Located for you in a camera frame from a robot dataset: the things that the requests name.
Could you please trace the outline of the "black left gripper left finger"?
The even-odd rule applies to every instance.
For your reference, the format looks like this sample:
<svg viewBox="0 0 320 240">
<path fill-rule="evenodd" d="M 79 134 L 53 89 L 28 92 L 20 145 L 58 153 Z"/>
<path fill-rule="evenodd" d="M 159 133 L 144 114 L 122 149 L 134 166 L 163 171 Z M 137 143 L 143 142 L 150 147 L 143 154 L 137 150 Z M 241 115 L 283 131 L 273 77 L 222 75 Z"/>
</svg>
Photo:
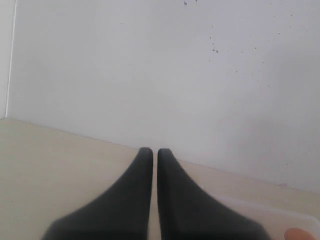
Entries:
<svg viewBox="0 0 320 240">
<path fill-rule="evenodd" d="M 153 152 L 140 148 L 106 192 L 56 220 L 45 240 L 146 240 L 153 187 Z"/>
</svg>

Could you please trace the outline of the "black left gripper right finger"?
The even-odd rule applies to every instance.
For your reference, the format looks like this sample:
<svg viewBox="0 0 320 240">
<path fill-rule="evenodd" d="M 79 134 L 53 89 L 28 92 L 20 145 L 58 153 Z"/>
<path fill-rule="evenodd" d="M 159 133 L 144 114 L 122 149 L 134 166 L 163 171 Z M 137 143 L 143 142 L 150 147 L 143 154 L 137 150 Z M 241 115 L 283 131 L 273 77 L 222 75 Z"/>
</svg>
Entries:
<svg viewBox="0 0 320 240">
<path fill-rule="evenodd" d="M 157 199 L 163 240 L 269 240 L 265 228 L 202 190 L 170 149 L 158 151 Z"/>
</svg>

